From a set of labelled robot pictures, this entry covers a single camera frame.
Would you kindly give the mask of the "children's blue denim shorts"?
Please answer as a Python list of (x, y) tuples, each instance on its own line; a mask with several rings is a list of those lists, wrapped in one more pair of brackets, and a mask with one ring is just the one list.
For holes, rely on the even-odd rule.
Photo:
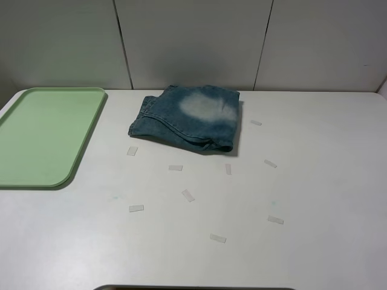
[(130, 137), (151, 137), (192, 151), (231, 152), (239, 122), (238, 91), (168, 86), (143, 99)]

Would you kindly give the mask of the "light green plastic tray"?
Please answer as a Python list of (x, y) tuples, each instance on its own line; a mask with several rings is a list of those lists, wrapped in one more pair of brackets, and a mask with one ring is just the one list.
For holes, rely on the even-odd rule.
[(77, 169), (107, 98), (101, 88), (31, 88), (1, 117), (1, 188), (55, 188)]

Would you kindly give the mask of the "clear tape piece centre upright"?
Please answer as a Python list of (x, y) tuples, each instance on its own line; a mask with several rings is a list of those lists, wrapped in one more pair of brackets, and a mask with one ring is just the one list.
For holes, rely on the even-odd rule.
[(225, 164), (225, 168), (226, 168), (226, 174), (227, 175), (231, 175), (232, 174), (232, 167), (230, 164)]

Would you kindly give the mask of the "clear tape piece centre slanted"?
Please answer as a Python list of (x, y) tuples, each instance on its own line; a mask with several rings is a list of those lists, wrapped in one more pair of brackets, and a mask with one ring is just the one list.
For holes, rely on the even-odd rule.
[(192, 202), (195, 200), (195, 198), (191, 195), (191, 193), (188, 190), (184, 190), (181, 194), (186, 198), (188, 202)]

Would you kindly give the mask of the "clear tape piece left upper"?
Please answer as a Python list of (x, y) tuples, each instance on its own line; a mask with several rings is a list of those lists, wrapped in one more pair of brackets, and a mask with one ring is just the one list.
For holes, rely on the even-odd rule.
[(135, 154), (137, 153), (137, 150), (138, 150), (138, 147), (135, 147), (135, 146), (131, 146), (128, 151), (127, 151), (127, 155), (128, 156), (135, 156)]

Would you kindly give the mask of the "clear tape piece right middle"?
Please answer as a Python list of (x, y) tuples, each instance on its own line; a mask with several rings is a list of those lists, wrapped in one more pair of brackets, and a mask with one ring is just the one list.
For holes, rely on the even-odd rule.
[(269, 165), (269, 166), (271, 166), (271, 167), (273, 167), (273, 168), (277, 168), (277, 165), (275, 164), (275, 163), (272, 163), (271, 161), (269, 161), (269, 160), (264, 160), (264, 163), (265, 164), (267, 164), (267, 165)]

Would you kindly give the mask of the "clear tape piece lower left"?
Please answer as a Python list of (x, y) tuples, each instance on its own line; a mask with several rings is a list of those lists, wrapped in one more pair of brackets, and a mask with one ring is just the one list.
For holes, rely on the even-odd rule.
[(143, 211), (145, 209), (144, 205), (130, 205), (129, 206), (129, 212), (137, 212), (137, 211)]

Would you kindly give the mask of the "clear tape piece bottom centre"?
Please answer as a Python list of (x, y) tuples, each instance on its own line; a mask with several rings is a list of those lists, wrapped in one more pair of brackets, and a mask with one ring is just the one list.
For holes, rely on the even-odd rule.
[(216, 242), (220, 242), (220, 243), (225, 243), (227, 238), (226, 237), (222, 237), (222, 236), (218, 236), (216, 234), (210, 234), (210, 239), (211, 240), (214, 240)]

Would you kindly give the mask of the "clear tape piece lower right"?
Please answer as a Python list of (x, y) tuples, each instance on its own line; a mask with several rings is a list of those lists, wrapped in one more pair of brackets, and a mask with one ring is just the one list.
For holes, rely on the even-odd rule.
[(280, 218), (274, 217), (274, 216), (270, 216), (270, 215), (268, 216), (267, 220), (269, 222), (280, 224), (280, 225), (284, 224), (284, 220), (283, 219), (280, 219)]

